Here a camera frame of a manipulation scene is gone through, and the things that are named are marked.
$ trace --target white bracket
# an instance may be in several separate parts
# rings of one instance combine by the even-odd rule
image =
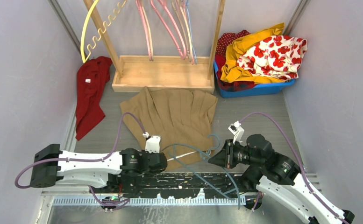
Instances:
[[[285,189],[295,195],[302,203],[308,205],[310,210],[315,214],[316,219],[320,224],[342,224],[339,217],[335,217],[329,210],[324,207],[319,200],[310,193],[308,187],[305,185],[304,179],[301,174],[298,174],[294,179],[293,186],[284,186]],[[321,198],[333,211],[335,211],[341,218],[344,218],[344,212],[333,205],[327,198],[325,198],[309,181],[309,185],[314,190],[314,193]]]
[[[244,133],[244,129],[241,126],[242,124],[239,123],[239,121],[236,121],[235,123],[231,124],[228,127],[228,130],[231,131],[231,133],[234,135],[234,144],[236,141],[241,142],[243,133]]]
[[[152,135],[149,139],[145,141],[145,151],[149,153],[159,153],[160,146],[159,142],[161,141],[161,136]]]
[[[309,217],[315,216],[320,224],[342,224],[342,221],[335,218],[318,200],[310,193],[306,187],[302,175],[298,174],[294,179],[294,185],[278,185],[266,176],[262,176],[256,189],[272,197],[291,212],[293,212],[303,223],[308,224]],[[310,182],[310,186],[314,189],[315,193],[337,214],[341,214],[343,218],[343,211],[335,207],[328,201]]]
[[[59,158],[75,158],[75,159],[99,159],[107,154],[86,154],[73,153],[63,151]],[[62,176],[62,180],[58,180],[56,184],[86,184],[95,188],[102,188],[107,185],[108,174],[120,174],[122,165],[122,155],[114,152],[108,159],[99,162],[75,162],[75,161],[59,161],[60,170],[57,176]]]

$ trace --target gray wall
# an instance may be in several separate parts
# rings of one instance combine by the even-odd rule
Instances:
[[[81,64],[46,0],[0,1],[0,224],[36,218],[41,190],[14,179],[37,151],[63,143]]]
[[[87,9],[82,0],[58,0],[77,36],[81,38],[82,27]],[[108,20],[116,2],[123,0],[100,0],[97,8],[103,21]],[[154,55],[178,55],[165,27],[152,9],[149,0],[144,0],[147,17],[152,32]],[[153,0],[163,16],[157,0]],[[198,56],[209,56],[213,43],[215,19],[217,15],[218,0],[190,0],[190,16],[194,48]],[[239,32],[247,29],[249,32],[260,31],[275,24],[287,23],[296,8],[299,0],[228,0],[225,4],[220,35],[225,32]],[[168,8],[173,12],[171,0]],[[128,0],[121,9],[118,17],[109,28],[110,37],[119,55],[148,55],[145,34],[139,13],[134,0]],[[97,35],[96,28],[90,20],[86,32],[86,45],[92,43],[92,37]],[[93,55],[107,56],[108,53],[102,42],[94,50]]]
[[[300,151],[325,196],[363,224],[363,1],[311,1],[292,35],[308,40],[285,91]]]

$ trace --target red and white floral fabric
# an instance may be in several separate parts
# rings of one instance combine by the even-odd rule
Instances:
[[[298,78],[297,69],[308,49],[307,40],[285,35],[274,35],[258,42],[237,65],[252,76],[275,77],[282,80]]]

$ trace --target laundry basket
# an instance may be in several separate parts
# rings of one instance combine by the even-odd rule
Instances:
[[[214,75],[217,78],[217,63],[214,62]],[[269,84],[258,84],[254,88],[248,90],[242,90],[237,92],[228,92],[220,89],[220,95],[224,98],[233,98],[233,97],[248,97],[248,96],[257,96],[257,95],[267,95],[267,94],[276,94],[280,92],[283,88],[289,85],[293,85],[295,79],[292,79],[285,83],[269,83]]]

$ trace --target pink hanger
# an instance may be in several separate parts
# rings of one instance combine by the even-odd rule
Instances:
[[[184,40],[183,40],[183,37],[181,36],[181,33],[180,33],[180,30],[178,29],[178,26],[177,26],[177,23],[174,21],[174,18],[173,16],[171,15],[167,5],[166,5],[166,0],[158,0],[159,4],[161,4],[161,6],[165,9],[165,12],[168,14],[168,16],[170,17],[171,19],[171,22],[173,23],[174,25],[174,28],[176,29],[177,31],[177,34],[181,40],[181,44],[183,45],[183,52],[181,51],[180,49],[180,46],[178,45],[177,41],[176,41],[176,38],[174,37],[173,33],[170,31],[168,25],[166,24],[165,20],[163,19],[163,17],[160,15],[160,13],[158,12],[157,8],[155,7],[154,5],[154,2],[153,0],[149,0],[151,2],[151,6],[152,8],[154,9],[154,11],[156,12],[156,14],[158,15],[159,19],[161,20],[161,22],[163,23],[163,25],[165,26],[166,30],[168,31],[168,33],[170,34],[174,44],[176,45],[177,47],[177,51],[178,53],[180,54],[180,57],[181,59],[185,59],[185,57],[187,56],[187,52],[186,52],[186,49],[185,49],[185,44],[184,44]]]
[[[137,5],[137,9],[139,10],[140,18],[142,20],[142,24],[143,24],[143,27],[144,27],[145,38],[146,38],[146,41],[147,41],[147,49],[148,49],[149,60],[153,61],[154,59],[152,57],[154,55],[154,50],[152,48],[151,30],[149,28],[149,23],[148,23],[148,20],[147,20],[147,16],[145,14],[144,7],[142,6],[141,0],[136,0],[136,5]]]

